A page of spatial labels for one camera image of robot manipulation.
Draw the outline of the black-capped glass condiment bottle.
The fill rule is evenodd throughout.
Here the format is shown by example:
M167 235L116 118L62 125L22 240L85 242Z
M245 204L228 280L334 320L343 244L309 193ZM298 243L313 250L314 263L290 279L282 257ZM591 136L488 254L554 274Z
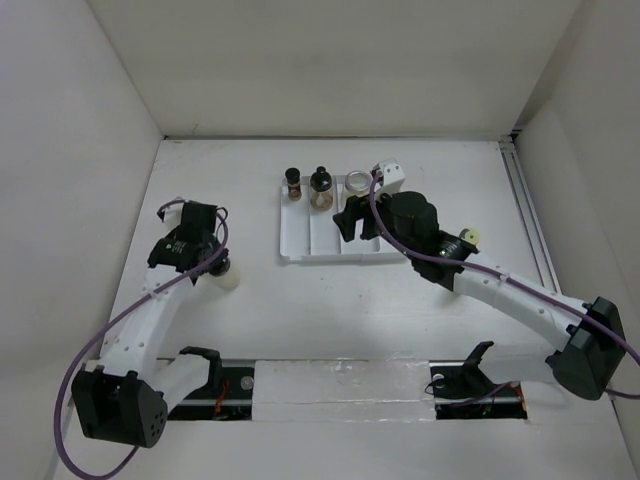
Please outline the black-capped glass condiment bottle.
M318 166L309 179L310 204L318 211L333 205L333 179L324 166Z

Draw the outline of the wide glass jar metal rim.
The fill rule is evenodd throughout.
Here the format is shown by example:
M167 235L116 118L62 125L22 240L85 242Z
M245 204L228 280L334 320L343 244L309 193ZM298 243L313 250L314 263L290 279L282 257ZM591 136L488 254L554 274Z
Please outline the wide glass jar metal rim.
M369 192L372 176L369 172L354 170L345 175L343 182L343 199L362 197Z

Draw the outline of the black-capped white sauce bottle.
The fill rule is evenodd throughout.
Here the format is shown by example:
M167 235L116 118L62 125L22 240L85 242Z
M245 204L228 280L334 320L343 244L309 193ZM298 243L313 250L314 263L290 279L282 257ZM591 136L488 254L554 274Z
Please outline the black-capped white sauce bottle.
M223 290L231 291L239 286L240 273L237 266L225 259L209 270L215 285Z

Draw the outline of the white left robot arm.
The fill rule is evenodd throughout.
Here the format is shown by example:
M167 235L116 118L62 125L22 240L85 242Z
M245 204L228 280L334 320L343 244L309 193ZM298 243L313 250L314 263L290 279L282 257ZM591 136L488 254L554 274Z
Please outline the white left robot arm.
M72 381L85 437L151 448L171 411L189 395L223 391L222 360L216 350L187 346L165 367L156 360L198 279L229 272L229 251L217 235L227 229L223 208L183 202L178 225L157 241L147 259L142 305L125 316L96 365Z

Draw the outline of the small dark spice shaker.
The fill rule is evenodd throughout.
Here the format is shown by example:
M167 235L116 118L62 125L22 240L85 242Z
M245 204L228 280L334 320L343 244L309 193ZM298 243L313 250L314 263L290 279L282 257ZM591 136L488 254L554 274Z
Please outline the small dark spice shaker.
M300 170L296 167L290 167L285 171L284 178L287 185L288 198L292 201L298 201L302 197Z

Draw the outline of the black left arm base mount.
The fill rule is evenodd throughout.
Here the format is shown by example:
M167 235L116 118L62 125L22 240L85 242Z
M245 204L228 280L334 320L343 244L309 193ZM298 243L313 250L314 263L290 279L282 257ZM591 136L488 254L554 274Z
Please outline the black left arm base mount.
M180 353L205 359L209 379L171 410L170 420L223 422L252 418L254 360L223 360L216 350L193 346Z

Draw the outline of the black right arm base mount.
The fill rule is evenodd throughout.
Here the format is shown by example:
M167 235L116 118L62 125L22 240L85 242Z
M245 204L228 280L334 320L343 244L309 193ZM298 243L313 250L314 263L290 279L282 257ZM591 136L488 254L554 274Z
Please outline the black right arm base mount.
M437 420L528 419L520 383L494 383L480 369L493 345L484 341L463 360L430 364L430 381L423 392L435 400Z

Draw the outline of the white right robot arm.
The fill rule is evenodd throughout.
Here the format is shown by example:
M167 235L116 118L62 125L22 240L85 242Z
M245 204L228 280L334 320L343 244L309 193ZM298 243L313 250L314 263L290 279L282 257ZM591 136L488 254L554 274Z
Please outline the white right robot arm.
M597 400L605 392L625 355L619 310L610 300L584 302L508 273L463 236L442 230L435 206L418 192L375 201L351 197L333 221L344 241L382 237L422 278L489 305L544 338L554 348L545 362L572 394Z

